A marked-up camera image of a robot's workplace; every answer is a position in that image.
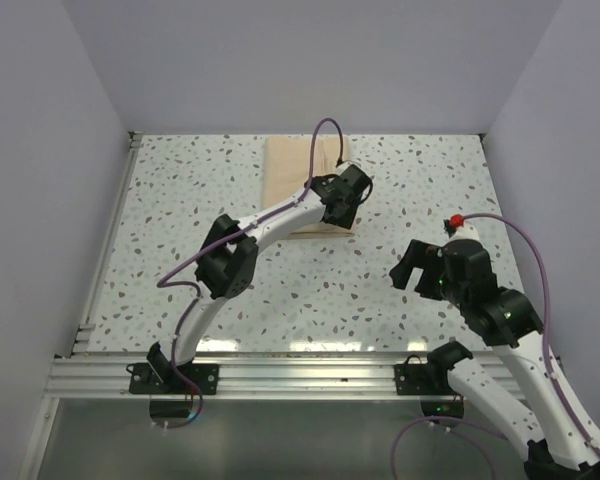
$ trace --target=purple cable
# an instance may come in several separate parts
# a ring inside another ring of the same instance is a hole
[[[416,418],[415,420],[410,421],[404,427],[402,427],[402,430],[400,430],[398,432],[398,434],[396,435],[396,437],[393,439],[393,443],[391,444],[391,453],[390,453],[390,457],[389,457],[389,462],[391,464],[391,475],[393,476],[394,480],[398,480],[398,470],[396,468],[396,449],[398,448],[398,442],[400,442],[400,439],[402,438],[402,435],[404,435],[407,430],[409,430],[414,425],[417,425],[418,423],[431,422],[433,420],[438,420],[438,421],[452,421],[452,422],[455,422],[455,423],[459,423],[461,425],[468,425],[470,427],[473,427],[473,428],[481,430],[481,431],[483,431],[485,433],[488,433],[489,435],[493,435],[495,437],[498,437],[498,438],[500,438],[502,440],[506,440],[507,439],[502,433],[500,433],[500,432],[498,432],[496,430],[491,430],[491,429],[489,429],[487,427],[483,427],[482,425],[478,425],[477,423],[473,423],[473,422],[470,422],[469,420],[464,420],[462,418],[450,418],[450,417],[439,417],[439,416],[430,416],[430,417]],[[453,433],[456,436],[461,437],[461,438],[469,441],[469,443],[471,443],[472,445],[474,445],[480,451],[480,453],[482,453],[482,455],[487,460],[487,463],[489,464],[489,470],[491,471],[491,478],[495,479],[496,478],[496,470],[495,470],[495,468],[493,466],[493,462],[489,458],[489,455],[484,450],[484,448],[482,448],[482,446],[480,446],[476,441],[474,441],[473,439],[467,437],[466,435],[461,434],[460,432],[456,432],[455,430],[452,430],[450,433]]]
[[[573,407],[569,403],[569,399],[565,395],[564,390],[560,385],[560,382],[558,382],[558,380],[555,378],[551,378],[551,374],[555,372],[553,364],[551,363],[551,355],[549,352],[549,332],[551,328],[551,297],[549,296],[549,281],[547,280],[547,269],[544,266],[544,262],[542,261],[542,256],[540,255],[538,247],[533,242],[533,240],[531,240],[531,237],[529,237],[529,235],[520,226],[518,226],[510,220],[507,220],[501,215],[496,215],[494,213],[472,213],[471,215],[465,215],[464,218],[465,220],[470,220],[472,218],[493,218],[495,220],[499,220],[513,228],[516,232],[518,232],[531,248],[531,251],[533,252],[534,257],[536,257],[536,261],[538,262],[538,267],[540,269],[540,279],[542,281],[542,295],[544,299],[544,335],[542,336],[542,359],[544,361],[545,368],[549,373],[551,384],[553,385],[556,395],[560,399],[560,403],[562,403],[562,406],[566,410],[567,415],[575,424],[580,434],[584,437],[587,444],[589,444],[593,451],[596,452],[596,455],[600,457],[600,449],[598,447],[591,446],[591,440],[593,440],[593,438],[578,418],[576,412],[573,410]]]
[[[318,122],[318,125],[316,125],[316,128],[314,129],[313,135],[311,137],[311,149],[309,152],[309,178],[307,179],[307,183],[304,186],[304,190],[302,191],[302,193],[300,194],[300,196],[298,197],[296,202],[291,201],[291,202],[289,202],[285,205],[282,205],[281,207],[276,208],[275,210],[267,213],[266,215],[263,215],[262,217],[257,219],[258,223],[264,222],[275,215],[278,215],[290,208],[293,208],[297,204],[297,202],[301,202],[309,194],[309,191],[311,190],[311,180],[313,178],[313,165],[314,165],[314,155],[315,155],[315,149],[316,149],[316,140],[318,138],[318,132],[320,131],[320,128],[322,127],[322,125],[324,125],[327,122],[331,122],[338,130],[338,136],[340,137],[339,160],[342,160],[342,154],[343,154],[343,150],[344,150],[344,139],[342,136],[342,129],[340,128],[340,125],[338,125],[338,122],[336,122],[333,118],[329,118],[329,117],[323,118],[322,120],[320,120],[320,122]],[[185,425],[189,425],[200,415],[200,411],[202,410],[202,404],[204,402],[204,400],[202,398],[202,392],[200,391],[200,388],[198,387],[198,385],[196,385],[190,379],[185,377],[180,372],[180,370],[178,370],[178,366],[176,365],[176,357],[175,357],[176,356],[176,342],[178,340],[178,335],[180,334],[180,330],[182,329],[182,325],[184,325],[185,320],[187,319],[187,317],[189,316],[191,311],[194,309],[194,307],[196,306],[196,304],[202,297],[202,290],[200,289],[200,286],[196,282],[185,281],[185,280],[171,282],[170,280],[175,275],[180,273],[182,270],[187,268],[189,265],[198,261],[204,255],[207,255],[208,253],[212,252],[216,248],[221,247],[221,246],[235,240],[239,236],[244,235],[245,233],[253,230],[254,228],[256,228],[256,225],[253,223],[250,223],[242,230],[239,230],[235,233],[232,233],[230,235],[227,235],[226,237],[221,238],[220,240],[213,242],[212,244],[206,246],[205,248],[200,250],[198,253],[196,253],[192,257],[190,257],[187,260],[185,260],[184,262],[182,262],[180,265],[178,265],[176,268],[171,270],[169,273],[167,273],[164,277],[162,277],[158,281],[158,284],[157,284],[158,288],[186,286],[186,287],[192,287],[194,290],[196,290],[196,296],[193,298],[191,303],[189,303],[189,305],[184,310],[184,312],[182,312],[182,315],[180,315],[180,318],[178,319],[178,323],[176,324],[173,341],[171,342],[171,362],[170,363],[171,363],[171,369],[176,374],[176,376],[180,380],[182,380],[185,384],[189,385],[193,389],[193,391],[196,393],[196,395],[198,395],[198,397],[200,398],[200,402],[198,402],[198,408],[196,409],[196,413],[194,414],[193,417],[188,418],[186,422],[178,423],[178,424],[175,424],[174,426],[167,425],[166,428],[169,428],[169,429],[180,428],[180,427],[184,427]]]

